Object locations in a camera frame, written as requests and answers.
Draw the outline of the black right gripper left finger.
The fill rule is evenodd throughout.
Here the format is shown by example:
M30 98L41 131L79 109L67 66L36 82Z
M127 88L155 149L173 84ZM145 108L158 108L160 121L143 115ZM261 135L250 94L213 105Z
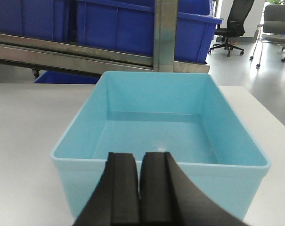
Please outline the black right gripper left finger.
M74 226L138 226L138 173L130 153L109 153L103 174Z

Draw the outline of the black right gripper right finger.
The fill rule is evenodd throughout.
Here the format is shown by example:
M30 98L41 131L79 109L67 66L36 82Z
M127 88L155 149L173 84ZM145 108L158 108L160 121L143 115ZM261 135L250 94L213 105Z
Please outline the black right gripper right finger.
M204 194L169 152L147 152L140 170L143 226L243 226Z

